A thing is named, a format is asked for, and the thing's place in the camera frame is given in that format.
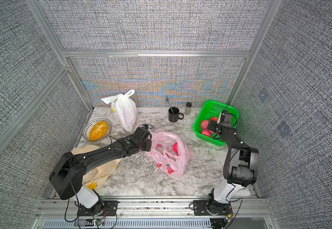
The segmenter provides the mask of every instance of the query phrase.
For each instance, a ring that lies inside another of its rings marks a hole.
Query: pink plastic bag
[[[187,162],[194,157],[194,152],[176,134],[156,130],[152,134],[152,146],[147,154],[155,160],[158,167],[170,176],[179,177],[184,174]],[[178,153],[173,150],[177,142]]]

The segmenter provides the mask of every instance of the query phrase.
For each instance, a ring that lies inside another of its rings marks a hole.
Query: mounting plate
[[[104,200],[104,206],[106,208],[106,216],[115,216],[115,212],[118,210],[118,201],[117,200]],[[86,208],[80,208],[80,216],[92,216],[91,212]],[[105,211],[103,210],[100,214],[96,216],[104,216]]]
[[[217,211],[215,209],[209,210],[207,207],[206,200],[203,202],[201,202],[200,200],[194,200],[193,207],[194,207],[194,215],[229,215],[229,214],[232,215],[232,208],[230,203],[226,204],[226,208],[218,208],[220,210]]]

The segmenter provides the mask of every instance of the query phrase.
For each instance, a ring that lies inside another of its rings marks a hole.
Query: black cable
[[[226,200],[227,200],[228,195],[234,190],[235,187],[236,187],[236,186],[233,185],[233,189],[231,189],[231,191],[227,194],[227,196],[226,196]]]
[[[73,166],[73,164],[76,162],[77,160],[75,160],[72,164],[71,164],[71,166],[69,166],[69,177],[71,177],[71,168],[72,168],[72,166]],[[79,226],[79,201],[78,201],[78,196],[77,196],[77,193],[75,192],[75,189],[74,189],[74,187],[73,187],[73,184],[72,184],[72,180],[71,179],[69,179],[69,181],[70,181],[70,183],[71,183],[71,186],[72,186],[72,189],[73,189],[73,192],[74,192],[74,194],[75,194],[75,196],[76,196],[76,198],[77,198],[77,202],[78,202],[78,211],[77,211],[77,217],[73,220],[73,221],[68,221],[67,219],[66,219],[66,215],[67,215],[67,209],[68,209],[68,206],[69,206],[69,199],[68,199],[68,204],[67,204],[67,208],[66,208],[66,210],[65,210],[65,214],[64,214],[64,219],[65,219],[65,221],[67,221],[67,222],[74,222],[74,221],[76,221],[77,219],[78,219],[78,227],[79,227],[79,229],[81,229],[81,227]]]
[[[67,215],[67,210],[68,210],[68,206],[69,206],[69,201],[70,201],[70,199],[68,199],[67,208],[65,209],[65,213],[64,213],[64,219],[65,219],[65,221],[67,221],[68,223],[71,223],[71,222],[74,222],[74,221],[77,220],[78,215],[77,215],[77,217],[76,217],[75,219],[73,219],[72,221],[67,220],[66,215]]]
[[[193,204],[193,202],[191,202],[190,204],[189,204],[189,208],[190,208],[190,210],[192,210],[192,211],[194,211],[194,209],[192,209],[190,206]]]
[[[219,134],[214,135],[213,139],[214,139],[214,140],[218,140],[218,139],[220,139],[220,138],[216,138],[217,136],[219,136]]]
[[[95,224],[96,224],[96,226],[97,226],[97,229],[99,229],[99,226],[97,225],[97,222],[96,222],[96,219],[95,219],[95,217],[92,215],[92,218],[93,218],[93,220],[95,220]]]
[[[240,197],[240,198],[238,198],[237,200],[240,200],[240,199],[242,199],[242,197]],[[233,200],[233,201],[228,201],[228,202],[230,202],[230,203],[232,203],[232,202],[236,202],[237,200]]]
[[[232,127],[234,127],[234,126],[236,126],[236,124],[237,124],[237,117],[236,117],[233,113],[229,113],[229,114],[232,114],[232,116],[236,118],[236,122],[235,122],[235,124],[232,125]]]
[[[115,215],[116,215],[116,221],[115,221],[115,224],[110,228],[110,229],[113,229],[116,225],[116,223],[118,222],[118,214],[115,212]]]
[[[111,138],[113,138],[113,139],[115,139],[116,141],[117,141],[117,139],[116,138],[114,138],[113,136],[111,136],[111,135],[109,135],[109,138],[110,138],[110,145],[112,144],[112,140],[111,140]]]
[[[238,210],[237,210],[237,212],[236,212],[236,215],[234,216],[234,218],[231,220],[231,222],[228,224],[228,226],[227,227],[223,227],[223,229],[227,229],[229,226],[231,226],[231,224],[232,224],[232,222],[234,221],[234,219],[236,218],[236,216],[237,216],[237,214],[238,214],[238,211],[240,210],[240,208],[241,208],[241,204],[242,204],[242,201],[243,201],[244,199],[242,199],[241,198],[241,203],[240,203],[240,206],[238,207]]]
[[[140,126],[144,126],[144,125],[152,126],[152,128],[148,128],[147,130],[150,130],[150,129],[153,129],[153,128],[154,128],[153,125],[150,125],[150,124],[148,124],[148,123],[146,123],[146,124],[142,124],[142,125],[139,125],[138,127],[140,127]]]

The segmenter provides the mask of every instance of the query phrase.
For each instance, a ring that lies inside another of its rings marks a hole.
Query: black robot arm
[[[66,200],[78,193],[82,187],[83,175],[92,169],[109,161],[131,156],[141,150],[150,151],[152,135],[147,129],[145,125],[138,127],[133,134],[88,153],[63,154],[49,176],[60,199]]]
[[[216,132],[228,146],[228,152],[223,167],[223,176],[230,184],[248,186],[254,184],[258,176],[259,151],[245,144],[232,124],[234,115],[223,111],[219,123],[211,120],[208,130]]]

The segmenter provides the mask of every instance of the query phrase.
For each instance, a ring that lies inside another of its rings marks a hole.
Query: metal grill
[[[115,218],[106,219],[100,228],[111,228],[116,222]],[[91,222],[81,222],[86,228],[97,228]],[[192,219],[118,219],[116,228],[185,228],[185,229],[202,229],[211,227],[209,218],[192,218]],[[66,222],[64,219],[47,219],[43,229],[49,228],[78,228],[77,222]]]

